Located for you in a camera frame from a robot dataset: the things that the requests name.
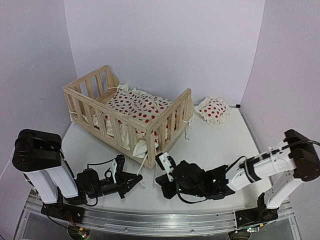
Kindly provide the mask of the strawberry print ruffled mattress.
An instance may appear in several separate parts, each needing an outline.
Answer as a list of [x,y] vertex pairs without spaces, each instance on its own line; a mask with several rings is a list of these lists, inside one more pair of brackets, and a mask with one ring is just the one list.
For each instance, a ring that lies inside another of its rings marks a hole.
[[[162,113],[172,102],[161,96],[154,96],[145,91],[138,90],[136,87],[130,89],[129,85],[120,84],[117,87],[114,96],[106,102],[105,105],[111,107],[113,110],[124,114],[130,118],[139,120],[143,123],[149,123],[160,113]],[[114,131],[110,117],[104,114],[104,122],[106,133],[108,136],[114,137]],[[118,120],[120,137],[122,146],[126,150],[130,150],[129,129],[127,124]],[[133,156],[137,158],[144,158],[147,154],[147,142],[145,140],[146,133],[141,130],[135,130],[137,143],[133,149]]]

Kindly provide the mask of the wooden pet bed frame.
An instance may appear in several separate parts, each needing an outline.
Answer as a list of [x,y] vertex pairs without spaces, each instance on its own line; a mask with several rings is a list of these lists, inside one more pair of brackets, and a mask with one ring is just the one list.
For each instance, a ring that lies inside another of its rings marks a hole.
[[[70,117],[106,144],[132,158],[144,167],[156,164],[156,155],[165,152],[175,143],[193,117],[192,91],[187,88],[162,113],[144,123],[117,112],[106,105],[120,85],[118,77],[108,65],[80,77],[63,87]],[[104,114],[110,117],[114,137],[107,135]],[[121,141],[118,120],[128,126],[130,150]],[[137,144],[136,131],[146,133],[147,154],[143,158],[133,156]]]

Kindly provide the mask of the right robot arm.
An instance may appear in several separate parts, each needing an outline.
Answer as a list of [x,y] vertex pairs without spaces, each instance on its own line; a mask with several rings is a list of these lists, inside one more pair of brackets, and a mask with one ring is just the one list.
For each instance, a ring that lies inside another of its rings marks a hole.
[[176,163],[167,152],[156,156],[156,162],[165,174],[157,177],[166,199],[182,195],[207,200],[222,200],[244,187],[271,176],[281,174],[274,185],[262,193],[262,203],[252,209],[252,218],[262,222],[273,209],[277,209],[297,187],[320,176],[320,158],[315,149],[319,142],[310,140],[290,129],[283,141],[253,157],[240,156],[230,165],[205,171],[195,163],[182,160]]

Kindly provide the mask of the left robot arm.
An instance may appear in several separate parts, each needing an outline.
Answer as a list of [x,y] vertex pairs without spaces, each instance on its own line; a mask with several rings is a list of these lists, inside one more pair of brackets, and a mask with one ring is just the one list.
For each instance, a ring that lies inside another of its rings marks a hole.
[[125,157],[120,154],[108,161],[111,164],[100,179],[94,164],[74,175],[65,160],[62,138],[55,133],[23,129],[14,143],[13,166],[39,193],[48,211],[57,219],[67,214],[61,197],[71,205],[87,205],[87,199],[118,193],[125,198],[142,181],[140,174],[124,172]]

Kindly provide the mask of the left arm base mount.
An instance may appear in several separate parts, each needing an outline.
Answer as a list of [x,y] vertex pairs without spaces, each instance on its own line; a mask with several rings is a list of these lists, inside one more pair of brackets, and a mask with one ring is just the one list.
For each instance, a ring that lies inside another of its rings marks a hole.
[[81,224],[85,215],[83,207],[65,204],[62,198],[54,203],[42,203],[41,213],[51,218]]

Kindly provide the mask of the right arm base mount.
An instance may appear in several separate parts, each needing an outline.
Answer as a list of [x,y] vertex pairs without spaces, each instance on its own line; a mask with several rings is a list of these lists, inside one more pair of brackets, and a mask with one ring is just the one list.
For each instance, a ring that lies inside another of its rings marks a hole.
[[266,224],[278,219],[278,208],[267,208],[265,204],[265,193],[257,199],[257,207],[238,210],[235,212],[236,229],[248,228]]

